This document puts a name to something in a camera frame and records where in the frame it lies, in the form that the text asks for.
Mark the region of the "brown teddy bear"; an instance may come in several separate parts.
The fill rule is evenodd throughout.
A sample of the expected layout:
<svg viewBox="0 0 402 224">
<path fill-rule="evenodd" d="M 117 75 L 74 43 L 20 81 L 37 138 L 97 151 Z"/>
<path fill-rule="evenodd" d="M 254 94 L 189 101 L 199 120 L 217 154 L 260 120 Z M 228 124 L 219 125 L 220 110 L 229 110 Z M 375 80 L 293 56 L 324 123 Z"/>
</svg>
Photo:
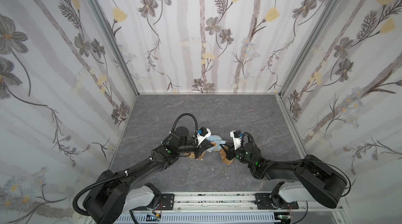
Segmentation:
<svg viewBox="0 0 402 224">
<path fill-rule="evenodd" d="M 233 161 L 227 159 L 227 155 L 226 155 L 226 152 L 225 152 L 225 151 L 228 150 L 228 147 L 227 147 L 226 145 L 222 145 L 222 144 L 221 144 L 221 147 L 222 147 L 222 149 L 221 149 L 220 151 L 218 151 L 218 152 L 220 153 L 222 162 L 223 162 L 224 164 L 231 165 Z M 195 159 L 195 160 L 203 160 L 205 154 L 207 154 L 207 153 L 209 153 L 209 152 L 204 151 L 198 158 L 195 157 L 195 153 L 193 153 L 193 152 L 191 152 L 191 153 L 185 153 L 183 156 L 184 156 L 185 158 L 190 158 L 190 159 Z"/>
</svg>

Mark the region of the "light blue teddy hoodie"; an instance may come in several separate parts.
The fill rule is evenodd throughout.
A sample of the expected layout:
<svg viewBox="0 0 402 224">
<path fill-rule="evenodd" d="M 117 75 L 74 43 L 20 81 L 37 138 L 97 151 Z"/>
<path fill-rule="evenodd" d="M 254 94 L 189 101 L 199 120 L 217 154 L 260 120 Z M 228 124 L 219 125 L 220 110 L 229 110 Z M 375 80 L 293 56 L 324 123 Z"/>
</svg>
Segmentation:
<svg viewBox="0 0 402 224">
<path fill-rule="evenodd" d="M 213 147 L 207 149 L 207 152 L 220 151 L 222 149 L 221 144 L 224 145 L 226 143 L 226 141 L 218 135 L 211 135 L 206 138 L 206 140 L 213 145 Z"/>
</svg>

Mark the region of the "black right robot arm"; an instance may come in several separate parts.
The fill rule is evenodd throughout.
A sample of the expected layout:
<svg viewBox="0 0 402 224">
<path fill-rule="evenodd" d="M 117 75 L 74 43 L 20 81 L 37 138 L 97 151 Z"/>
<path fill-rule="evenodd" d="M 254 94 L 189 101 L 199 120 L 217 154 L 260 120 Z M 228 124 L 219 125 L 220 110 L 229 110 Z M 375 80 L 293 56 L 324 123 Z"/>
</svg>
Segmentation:
<svg viewBox="0 0 402 224">
<path fill-rule="evenodd" d="M 334 209 L 349 183 L 345 175 L 310 154 L 296 161 L 274 161 L 263 158 L 261 150 L 252 141 L 238 148 L 232 143 L 221 147 L 226 159 L 246 164 L 254 179 L 279 180 L 267 199 L 257 200 L 272 209 L 313 200 Z"/>
</svg>

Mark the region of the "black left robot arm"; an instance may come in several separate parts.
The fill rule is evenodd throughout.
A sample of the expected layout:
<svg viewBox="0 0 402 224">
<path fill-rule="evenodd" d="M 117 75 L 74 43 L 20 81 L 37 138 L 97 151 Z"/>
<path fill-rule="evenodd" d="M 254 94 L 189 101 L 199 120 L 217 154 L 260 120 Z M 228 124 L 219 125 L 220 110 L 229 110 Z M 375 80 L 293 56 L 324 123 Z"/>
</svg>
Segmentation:
<svg viewBox="0 0 402 224">
<path fill-rule="evenodd" d="M 160 191 L 151 184 L 142 186 L 143 180 L 172 166 L 183 153 L 199 157 L 212 147 L 207 140 L 210 136 L 205 127 L 192 136 L 185 127 L 172 130 L 140 163 L 118 172 L 104 171 L 95 183 L 77 193 L 73 209 L 97 224 L 112 224 L 126 211 L 156 206 Z"/>
</svg>

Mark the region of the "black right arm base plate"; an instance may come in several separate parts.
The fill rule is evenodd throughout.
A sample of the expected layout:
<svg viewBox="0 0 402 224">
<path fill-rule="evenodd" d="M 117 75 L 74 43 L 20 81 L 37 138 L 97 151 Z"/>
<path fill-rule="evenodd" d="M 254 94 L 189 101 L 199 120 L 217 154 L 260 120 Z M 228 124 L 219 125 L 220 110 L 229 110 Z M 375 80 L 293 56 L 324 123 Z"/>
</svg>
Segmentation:
<svg viewBox="0 0 402 224">
<path fill-rule="evenodd" d="M 279 194 L 256 193 L 255 202 L 258 210 L 291 210 L 299 209 L 297 202 L 286 202 Z"/>
</svg>

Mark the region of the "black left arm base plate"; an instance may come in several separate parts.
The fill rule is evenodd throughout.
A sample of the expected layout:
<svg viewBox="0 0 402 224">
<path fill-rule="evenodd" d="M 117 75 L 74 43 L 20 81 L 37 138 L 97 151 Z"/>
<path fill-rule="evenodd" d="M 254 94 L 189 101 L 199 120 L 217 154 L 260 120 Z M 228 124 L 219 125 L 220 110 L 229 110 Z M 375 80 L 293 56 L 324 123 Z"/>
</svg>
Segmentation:
<svg viewBox="0 0 402 224">
<path fill-rule="evenodd" d="M 174 208 L 174 194 L 161 194 L 156 197 L 155 206 L 153 211 L 170 211 Z"/>
</svg>

